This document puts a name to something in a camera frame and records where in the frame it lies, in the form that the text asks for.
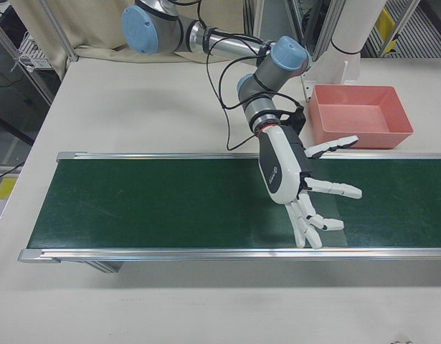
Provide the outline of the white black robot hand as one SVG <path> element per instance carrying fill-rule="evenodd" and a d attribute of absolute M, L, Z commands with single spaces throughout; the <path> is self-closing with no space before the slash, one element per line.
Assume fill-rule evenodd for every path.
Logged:
<path fill-rule="evenodd" d="M 322 242 L 317 230 L 339 231 L 344 228 L 344 223 L 317 214 L 308 193 L 330 193 L 360 199 L 362 190 L 345 183 L 314 179 L 309 160 L 320 158 L 327 151 L 348 148 L 359 138 L 352 135 L 305 148 L 298 134 L 286 125 L 265 126 L 257 137 L 260 173 L 270 198 L 285 206 L 297 247 L 310 244 L 312 248 L 320 249 Z"/>

